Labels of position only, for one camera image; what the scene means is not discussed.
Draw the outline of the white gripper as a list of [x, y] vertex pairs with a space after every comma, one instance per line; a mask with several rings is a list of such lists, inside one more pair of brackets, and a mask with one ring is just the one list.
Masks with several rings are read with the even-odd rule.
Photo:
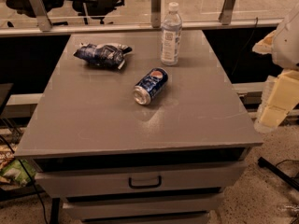
[[[276, 31], [257, 42], [252, 51], [271, 54]], [[269, 76], [264, 83], [262, 103], [258, 107], [254, 128], [259, 133], [274, 131], [299, 104], [299, 72], [283, 70], [277, 77]]]

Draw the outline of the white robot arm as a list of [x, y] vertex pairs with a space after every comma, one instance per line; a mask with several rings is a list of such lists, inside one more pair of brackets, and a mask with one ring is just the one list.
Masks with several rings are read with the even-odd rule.
[[299, 4], [252, 50], [270, 54], [272, 62], [282, 68], [277, 77], [269, 76], [265, 81], [254, 122], [257, 132], [270, 133], [299, 104]]

